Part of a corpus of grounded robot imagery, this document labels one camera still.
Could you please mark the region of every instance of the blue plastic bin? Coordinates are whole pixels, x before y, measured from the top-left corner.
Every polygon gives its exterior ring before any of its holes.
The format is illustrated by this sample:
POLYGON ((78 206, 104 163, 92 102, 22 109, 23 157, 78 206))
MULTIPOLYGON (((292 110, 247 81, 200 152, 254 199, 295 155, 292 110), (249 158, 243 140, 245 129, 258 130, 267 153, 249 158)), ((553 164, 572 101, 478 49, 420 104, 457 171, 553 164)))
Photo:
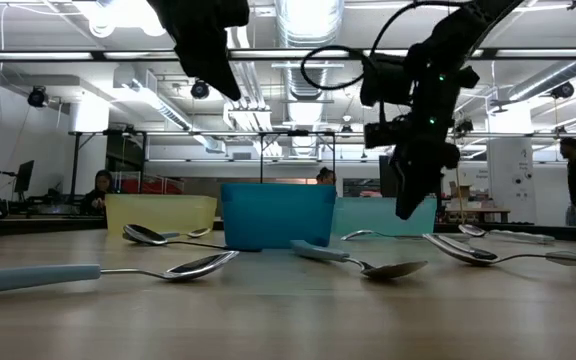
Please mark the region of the blue plastic bin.
POLYGON ((394 198, 337 199, 333 233, 344 236, 373 230, 393 236, 418 236, 434 231, 437 199, 426 198, 407 221, 395 215, 396 204, 394 198))
POLYGON ((334 186, 223 184, 226 244, 241 249, 289 249, 291 240, 328 246, 334 186))

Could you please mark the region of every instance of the wooden table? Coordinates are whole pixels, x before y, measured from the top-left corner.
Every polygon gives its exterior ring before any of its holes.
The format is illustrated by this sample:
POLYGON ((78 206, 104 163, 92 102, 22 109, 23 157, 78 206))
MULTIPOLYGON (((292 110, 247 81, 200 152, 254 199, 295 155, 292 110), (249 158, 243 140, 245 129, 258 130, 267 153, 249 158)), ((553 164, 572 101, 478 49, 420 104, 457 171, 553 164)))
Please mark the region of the wooden table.
MULTIPOLYGON (((498 255, 555 250, 473 244, 498 255)), ((0 360, 576 360, 576 268, 541 259, 474 268, 414 239, 332 245, 374 264, 430 264, 379 284, 352 264, 266 251, 185 285, 116 275, 0 293, 0 360)), ((212 253, 106 241, 97 230, 0 238, 0 267, 164 270, 212 253)))
MULTIPOLYGON (((460 209, 446 209, 447 214, 460 214, 460 209)), ((510 210, 502 209, 502 208, 464 208, 465 214, 477 214, 479 217, 479 223, 486 222, 486 215, 487 214, 500 214, 501 215, 501 222, 507 223, 508 222, 508 214, 510 214, 510 210)))

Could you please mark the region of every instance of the security camera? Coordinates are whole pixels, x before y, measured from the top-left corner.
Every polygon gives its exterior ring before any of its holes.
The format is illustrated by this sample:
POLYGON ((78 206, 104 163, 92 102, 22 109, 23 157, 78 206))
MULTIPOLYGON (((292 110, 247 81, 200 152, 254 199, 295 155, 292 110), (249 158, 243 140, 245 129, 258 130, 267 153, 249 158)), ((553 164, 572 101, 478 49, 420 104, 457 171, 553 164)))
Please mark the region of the security camera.
POLYGON ((197 100, 203 100, 210 95, 210 87, 205 81, 197 79, 192 89, 190 89, 190 94, 197 100))
POLYGON ((46 94, 46 87, 33 86, 30 95, 28 95, 28 105, 34 108, 45 108, 48 106, 48 95, 46 94))

